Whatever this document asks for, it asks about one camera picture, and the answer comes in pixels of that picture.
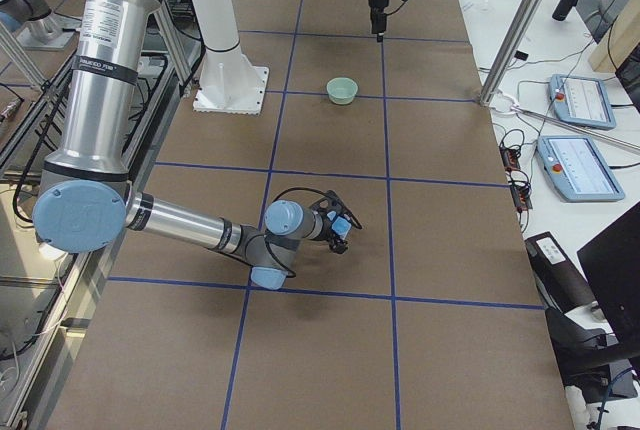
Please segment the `light blue plastic cup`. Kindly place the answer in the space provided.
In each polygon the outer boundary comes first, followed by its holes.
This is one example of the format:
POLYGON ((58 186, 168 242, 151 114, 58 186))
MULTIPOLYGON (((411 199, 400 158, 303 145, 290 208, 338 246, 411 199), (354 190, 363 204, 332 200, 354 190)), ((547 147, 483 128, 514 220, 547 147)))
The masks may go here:
POLYGON ((332 223, 332 230, 342 238, 346 237, 351 228, 352 224, 350 221, 340 216, 336 217, 332 223))

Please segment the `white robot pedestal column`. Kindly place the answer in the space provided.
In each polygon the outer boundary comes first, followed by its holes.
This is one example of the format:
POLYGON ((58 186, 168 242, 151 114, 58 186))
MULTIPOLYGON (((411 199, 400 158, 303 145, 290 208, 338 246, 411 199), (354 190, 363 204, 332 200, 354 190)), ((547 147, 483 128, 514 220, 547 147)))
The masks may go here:
POLYGON ((232 0, 191 1, 205 49, 194 109, 259 114, 269 69, 252 65, 244 55, 232 0))

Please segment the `far blue teach pendant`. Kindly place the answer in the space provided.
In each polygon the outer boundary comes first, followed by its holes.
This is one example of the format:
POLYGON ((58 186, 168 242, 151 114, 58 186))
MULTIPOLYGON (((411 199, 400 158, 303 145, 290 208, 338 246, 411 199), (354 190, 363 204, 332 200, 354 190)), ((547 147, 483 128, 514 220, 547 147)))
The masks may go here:
POLYGON ((603 80, 553 74, 548 86, 552 108, 562 122, 602 130, 616 127, 603 80))

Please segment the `black monitor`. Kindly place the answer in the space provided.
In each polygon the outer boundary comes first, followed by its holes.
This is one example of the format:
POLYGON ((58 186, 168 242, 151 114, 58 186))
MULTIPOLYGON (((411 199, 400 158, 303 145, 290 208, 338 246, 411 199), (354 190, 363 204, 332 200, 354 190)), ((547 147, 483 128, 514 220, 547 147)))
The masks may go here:
POLYGON ((552 347, 563 383, 579 385, 621 370, 639 370, 639 206, 634 205, 577 252, 595 301, 616 341, 593 334, 558 309, 545 311, 552 347))

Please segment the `aluminium frame post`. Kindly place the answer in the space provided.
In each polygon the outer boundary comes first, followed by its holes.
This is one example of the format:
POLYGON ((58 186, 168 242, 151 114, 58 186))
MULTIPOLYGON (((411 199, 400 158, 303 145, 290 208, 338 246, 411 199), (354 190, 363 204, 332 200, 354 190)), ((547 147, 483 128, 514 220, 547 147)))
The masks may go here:
POLYGON ((515 56, 541 1, 521 0, 478 95, 477 101, 481 106, 488 107, 497 93, 507 72, 507 67, 515 56))

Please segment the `mint green bowl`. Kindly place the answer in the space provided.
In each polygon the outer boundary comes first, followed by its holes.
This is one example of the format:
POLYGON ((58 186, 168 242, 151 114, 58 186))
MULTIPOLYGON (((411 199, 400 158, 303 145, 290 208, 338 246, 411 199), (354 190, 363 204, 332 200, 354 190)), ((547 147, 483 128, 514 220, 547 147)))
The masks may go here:
POLYGON ((358 84, 348 77, 335 77, 326 84, 329 100, 336 105, 348 105, 352 103, 358 90, 358 84))

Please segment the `small black square pad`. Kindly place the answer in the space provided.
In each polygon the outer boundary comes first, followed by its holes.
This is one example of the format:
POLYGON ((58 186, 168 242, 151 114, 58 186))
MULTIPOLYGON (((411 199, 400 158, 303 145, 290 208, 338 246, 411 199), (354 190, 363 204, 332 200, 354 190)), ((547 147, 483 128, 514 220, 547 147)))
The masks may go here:
POLYGON ((526 61, 529 57, 529 54, 521 51, 516 51, 514 57, 516 59, 526 61))

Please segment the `aluminium truss frame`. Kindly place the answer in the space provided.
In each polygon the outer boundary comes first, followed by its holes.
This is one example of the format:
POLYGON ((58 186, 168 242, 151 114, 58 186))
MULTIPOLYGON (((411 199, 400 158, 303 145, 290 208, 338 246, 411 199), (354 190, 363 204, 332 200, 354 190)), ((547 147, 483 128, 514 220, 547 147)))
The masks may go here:
MULTIPOLYGON (((145 38, 139 82, 123 137, 135 189, 146 184, 181 97, 160 30, 145 38)), ((60 141, 71 78, 64 62, 46 93, 1 124, 1 426, 41 429, 79 349, 124 240, 92 253, 44 257, 26 222, 44 157, 60 141)))

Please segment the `blue teach pendant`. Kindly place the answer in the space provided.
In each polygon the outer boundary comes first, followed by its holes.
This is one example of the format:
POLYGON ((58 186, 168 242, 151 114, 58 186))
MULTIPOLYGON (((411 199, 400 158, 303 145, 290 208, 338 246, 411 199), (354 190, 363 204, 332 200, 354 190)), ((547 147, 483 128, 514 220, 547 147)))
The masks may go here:
POLYGON ((625 197, 590 137, 539 137, 537 156, 551 185, 568 202, 615 202, 625 197))
POLYGON ((603 80, 553 74, 548 86, 552 108, 562 122, 602 130, 616 127, 603 80))

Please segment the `near blue teach pendant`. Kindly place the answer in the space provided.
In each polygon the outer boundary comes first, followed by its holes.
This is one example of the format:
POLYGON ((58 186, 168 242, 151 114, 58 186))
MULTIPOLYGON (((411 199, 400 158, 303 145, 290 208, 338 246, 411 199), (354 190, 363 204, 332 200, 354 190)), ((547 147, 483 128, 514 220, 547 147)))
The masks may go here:
POLYGON ((615 202, 625 197, 590 137, 539 137, 537 156, 551 185, 568 202, 615 202))

